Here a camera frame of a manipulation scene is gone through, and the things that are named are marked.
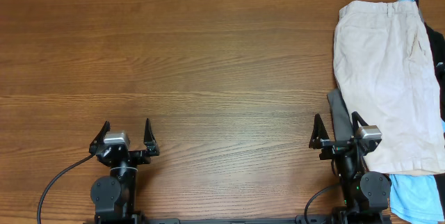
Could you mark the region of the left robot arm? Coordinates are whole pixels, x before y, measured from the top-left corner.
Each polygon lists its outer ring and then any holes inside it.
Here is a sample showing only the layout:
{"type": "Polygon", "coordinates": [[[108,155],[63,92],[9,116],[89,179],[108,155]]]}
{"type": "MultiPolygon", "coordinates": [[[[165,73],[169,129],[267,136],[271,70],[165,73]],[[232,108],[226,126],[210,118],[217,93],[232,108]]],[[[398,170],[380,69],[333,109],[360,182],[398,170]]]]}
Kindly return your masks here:
{"type": "Polygon", "coordinates": [[[135,210],[138,167],[160,155],[149,119],[145,121],[145,149],[131,150],[125,131],[112,132],[108,121],[93,139],[89,153],[110,168],[108,176],[97,179],[90,190],[95,204],[96,223],[146,223],[145,215],[135,210]]]}

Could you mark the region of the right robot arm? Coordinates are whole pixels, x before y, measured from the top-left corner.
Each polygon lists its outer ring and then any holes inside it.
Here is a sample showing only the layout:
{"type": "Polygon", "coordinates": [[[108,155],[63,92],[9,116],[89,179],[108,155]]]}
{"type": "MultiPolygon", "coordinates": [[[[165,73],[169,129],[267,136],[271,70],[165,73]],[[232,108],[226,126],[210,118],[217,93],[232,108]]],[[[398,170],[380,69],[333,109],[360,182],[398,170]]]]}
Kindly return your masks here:
{"type": "Polygon", "coordinates": [[[340,187],[344,206],[334,207],[329,216],[320,217],[319,223],[390,223],[382,214],[389,206],[391,180],[387,175],[370,171],[364,157],[373,152],[382,140],[382,133],[375,125],[368,125],[358,112],[352,113],[353,134],[344,141],[331,141],[322,118],[314,116],[314,128],[309,147],[320,150],[319,159],[331,161],[331,169],[339,178],[338,184],[328,186],[313,195],[305,206],[304,219],[310,204],[321,194],[340,187]]]}

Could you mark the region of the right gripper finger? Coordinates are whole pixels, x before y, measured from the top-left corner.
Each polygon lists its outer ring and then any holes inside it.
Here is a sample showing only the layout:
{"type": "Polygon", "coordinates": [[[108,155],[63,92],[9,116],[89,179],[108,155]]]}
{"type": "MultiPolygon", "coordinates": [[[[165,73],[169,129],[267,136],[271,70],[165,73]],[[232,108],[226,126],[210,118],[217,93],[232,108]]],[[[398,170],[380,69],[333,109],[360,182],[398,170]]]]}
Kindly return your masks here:
{"type": "Polygon", "coordinates": [[[353,133],[359,133],[361,130],[366,129],[368,127],[368,124],[364,121],[364,119],[361,117],[361,115],[354,111],[351,114],[352,119],[352,126],[353,126],[353,133]]]}
{"type": "Polygon", "coordinates": [[[317,113],[314,116],[314,127],[309,141],[309,148],[323,149],[330,142],[327,130],[321,116],[317,113]]]}

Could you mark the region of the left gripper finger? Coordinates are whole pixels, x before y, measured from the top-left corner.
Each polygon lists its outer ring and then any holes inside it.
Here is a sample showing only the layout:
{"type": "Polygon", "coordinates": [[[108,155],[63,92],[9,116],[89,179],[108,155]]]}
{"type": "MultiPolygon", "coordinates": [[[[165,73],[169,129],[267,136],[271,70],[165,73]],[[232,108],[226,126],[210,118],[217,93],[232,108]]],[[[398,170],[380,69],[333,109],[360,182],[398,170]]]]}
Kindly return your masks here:
{"type": "Polygon", "coordinates": [[[99,131],[99,133],[95,136],[95,138],[91,142],[88,150],[89,153],[91,154],[97,153],[98,148],[104,144],[104,138],[106,133],[109,132],[110,130],[111,130],[110,122],[106,121],[101,130],[99,131]]]}
{"type": "Polygon", "coordinates": [[[147,152],[150,157],[160,155],[160,149],[152,132],[152,126],[149,118],[147,118],[145,121],[145,133],[143,142],[147,148],[147,152]]]}

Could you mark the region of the beige shorts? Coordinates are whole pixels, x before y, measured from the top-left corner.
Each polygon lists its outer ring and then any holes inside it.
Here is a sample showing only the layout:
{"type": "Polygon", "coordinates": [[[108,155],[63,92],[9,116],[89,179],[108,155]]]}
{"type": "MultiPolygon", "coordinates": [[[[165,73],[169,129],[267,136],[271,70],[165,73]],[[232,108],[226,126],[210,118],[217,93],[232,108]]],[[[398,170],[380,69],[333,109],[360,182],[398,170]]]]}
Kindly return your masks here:
{"type": "Polygon", "coordinates": [[[440,88],[426,28],[413,1],[353,1],[339,11],[334,75],[348,112],[382,133],[365,156],[389,174],[444,172],[440,88]]]}

